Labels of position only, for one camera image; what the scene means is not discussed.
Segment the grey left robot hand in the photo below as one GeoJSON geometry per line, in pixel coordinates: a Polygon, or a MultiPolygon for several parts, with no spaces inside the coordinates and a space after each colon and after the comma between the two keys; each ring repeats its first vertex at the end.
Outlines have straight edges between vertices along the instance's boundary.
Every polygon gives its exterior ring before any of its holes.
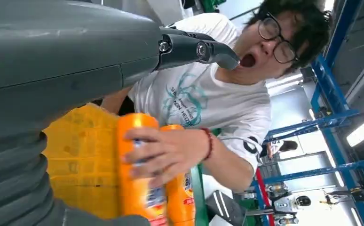
{"type": "Polygon", "coordinates": [[[234,69],[230,47],[198,32],[69,0],[0,0],[0,143],[68,111],[190,63],[234,69]]]}

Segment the person's right hand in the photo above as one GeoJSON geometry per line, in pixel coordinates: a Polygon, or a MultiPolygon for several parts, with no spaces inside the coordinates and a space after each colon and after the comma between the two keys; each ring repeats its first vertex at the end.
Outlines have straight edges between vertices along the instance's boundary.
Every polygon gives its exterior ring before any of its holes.
{"type": "Polygon", "coordinates": [[[125,139],[142,142],[123,161],[132,164],[131,178],[148,178],[151,188],[207,160],[214,149],[214,138],[207,129],[137,128],[127,131],[125,139]]]}

